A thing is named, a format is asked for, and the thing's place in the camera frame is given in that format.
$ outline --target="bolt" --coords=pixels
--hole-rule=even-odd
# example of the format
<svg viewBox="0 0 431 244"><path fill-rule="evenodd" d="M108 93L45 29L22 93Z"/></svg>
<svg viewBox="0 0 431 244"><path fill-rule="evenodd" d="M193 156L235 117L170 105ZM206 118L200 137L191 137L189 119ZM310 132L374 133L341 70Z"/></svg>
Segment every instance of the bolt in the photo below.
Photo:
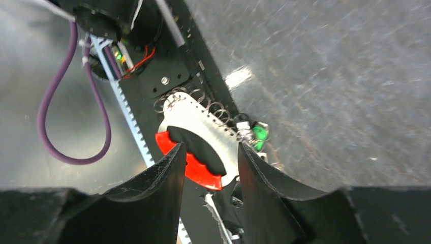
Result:
<svg viewBox="0 0 431 244"><path fill-rule="evenodd" d="M162 84L167 85L169 83L169 78L164 76L161 80Z"/></svg>

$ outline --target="gray surface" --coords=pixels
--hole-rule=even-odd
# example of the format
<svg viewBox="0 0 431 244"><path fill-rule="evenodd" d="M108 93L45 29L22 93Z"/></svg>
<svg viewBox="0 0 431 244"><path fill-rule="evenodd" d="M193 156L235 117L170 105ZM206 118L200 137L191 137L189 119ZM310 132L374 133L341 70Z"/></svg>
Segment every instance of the gray surface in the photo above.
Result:
<svg viewBox="0 0 431 244"><path fill-rule="evenodd" d="M250 73L232 95L271 126L288 175L322 190L429 185L428 0L186 1L222 74Z"/></svg>
<svg viewBox="0 0 431 244"><path fill-rule="evenodd" d="M45 152L37 137L36 114L68 41L66 20L28 0L0 1L0 188L68 186L98 193L145 168L107 83L100 84L113 132L107 156L92 165L71 166ZM105 129L80 56L79 49L54 95L47 128L60 151L84 158L103 146Z"/></svg>

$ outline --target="saw handle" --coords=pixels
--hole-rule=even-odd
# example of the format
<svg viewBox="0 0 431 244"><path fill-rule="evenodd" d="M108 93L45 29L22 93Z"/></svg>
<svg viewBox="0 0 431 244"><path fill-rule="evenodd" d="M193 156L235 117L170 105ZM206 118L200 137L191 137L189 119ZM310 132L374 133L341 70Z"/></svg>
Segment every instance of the saw handle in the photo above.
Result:
<svg viewBox="0 0 431 244"><path fill-rule="evenodd" d="M169 131L156 133L156 142L160 150L166 155L171 149L175 147L176 142L171 140ZM186 176L197 184L211 190L222 190L222 176L213 175L205 164L202 164L191 153L186 154Z"/></svg>

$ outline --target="purple cable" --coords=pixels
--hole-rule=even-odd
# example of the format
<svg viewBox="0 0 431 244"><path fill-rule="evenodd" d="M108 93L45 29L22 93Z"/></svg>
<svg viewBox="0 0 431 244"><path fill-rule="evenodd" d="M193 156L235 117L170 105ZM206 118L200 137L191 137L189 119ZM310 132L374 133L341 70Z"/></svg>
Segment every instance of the purple cable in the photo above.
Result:
<svg viewBox="0 0 431 244"><path fill-rule="evenodd" d="M96 155L94 155L91 158L88 159L76 159L68 157L62 153L60 153L54 145L52 145L51 141L48 138L47 132L46 132L46 115L48 113L48 107L52 100L52 97L54 96L55 90L57 89L58 85L60 84L61 80L63 79L67 69L69 68L70 63L72 62L73 56L75 54L77 41L78 41L78 29L76 27L76 24L74 22L69 22L70 25L70 42L69 42L69 49L68 53L66 54L65 60L63 61L60 70L57 72L55 77L52 80L52 83L48 87L48 89L45 91L45 94L42 98L41 104L39 106L38 111L38 117L37 117L37 130L39 139L45 146L46 150L56 159L63 161L67 164L73 164L73 165L86 165L94 163L98 160L100 160L109 149L109 146L111 145L111 125L109 124L109 118L108 114L106 113L105 106L103 105L102 98L100 97L99 91L96 87L96 82L94 81L93 75L91 73L91 67L88 62L84 64L85 69L87 71L88 79L90 81L91 90L93 90L93 94L95 96L96 102L99 106L100 111L102 112L103 121L105 123L105 130L106 130L106 139L105 144L103 145L100 152ZM88 47L91 43L90 38L86 40L87 46L84 51L84 57L88 57L90 53L90 48Z"/></svg>

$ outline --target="purple hose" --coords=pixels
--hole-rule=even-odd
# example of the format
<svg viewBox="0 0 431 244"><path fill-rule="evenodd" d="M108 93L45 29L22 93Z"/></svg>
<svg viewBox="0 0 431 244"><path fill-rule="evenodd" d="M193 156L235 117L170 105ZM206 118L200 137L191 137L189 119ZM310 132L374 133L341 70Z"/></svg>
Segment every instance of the purple hose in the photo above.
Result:
<svg viewBox="0 0 431 244"><path fill-rule="evenodd" d="M51 154L54 158L63 161L67 164L73 164L73 165L86 165L94 163L98 160L100 160L109 149L109 146L111 145L111 125L109 124L109 118L108 114L106 113L105 106L103 105L102 98L100 97L99 91L96 87L96 82L94 81L93 75L91 73L91 67L88 62L84 64L85 69L87 71L88 79L90 81L91 90L93 90L93 94L95 96L96 102L99 106L100 111L102 112L103 121L105 123L105 130L106 130L106 139L105 144L103 145L103 148L100 150L100 152L96 155L94 155L91 158L88 159L76 159L68 157L62 153L60 153L54 145L52 145L51 141L48 138L47 132L46 132L46 115L48 113L48 107L52 100L52 97L54 96L55 90L57 89L58 85L60 84L62 78L64 77L67 69L69 68L70 63L72 62L73 56L75 54L77 41L78 41L78 29L76 27L76 24L74 22L69 22L70 25L70 42L69 42L69 50L65 57L65 60L63 61L60 70L57 72L55 77L52 80L52 83L48 87L48 89L45 91L45 94L42 98L41 104L39 106L38 111L38 117L37 117L37 130L39 139L45 146L46 150ZM90 38L86 40L87 44L90 43ZM90 53L90 48L86 47L84 51L84 56L88 57Z"/></svg>

